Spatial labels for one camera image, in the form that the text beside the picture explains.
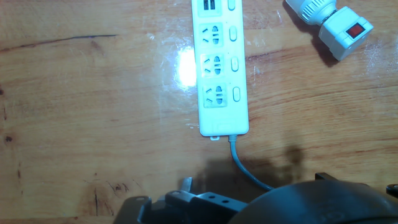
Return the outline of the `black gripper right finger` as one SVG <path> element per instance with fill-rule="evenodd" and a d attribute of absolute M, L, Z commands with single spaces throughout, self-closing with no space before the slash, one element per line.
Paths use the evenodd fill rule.
<path fill-rule="evenodd" d="M 319 172 L 315 173 L 315 180 L 337 180 L 337 179 L 325 172 Z M 386 194 L 397 198 L 397 184 L 387 185 Z"/>

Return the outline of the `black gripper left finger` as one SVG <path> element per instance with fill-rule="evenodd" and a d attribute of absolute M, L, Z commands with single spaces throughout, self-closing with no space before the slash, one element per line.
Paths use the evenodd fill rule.
<path fill-rule="evenodd" d="M 228 223 L 247 203 L 213 192 L 191 193 L 192 178 L 182 186 L 161 196 L 156 202 L 148 196 L 130 197 L 124 201 L 114 224 L 134 223 Z"/>

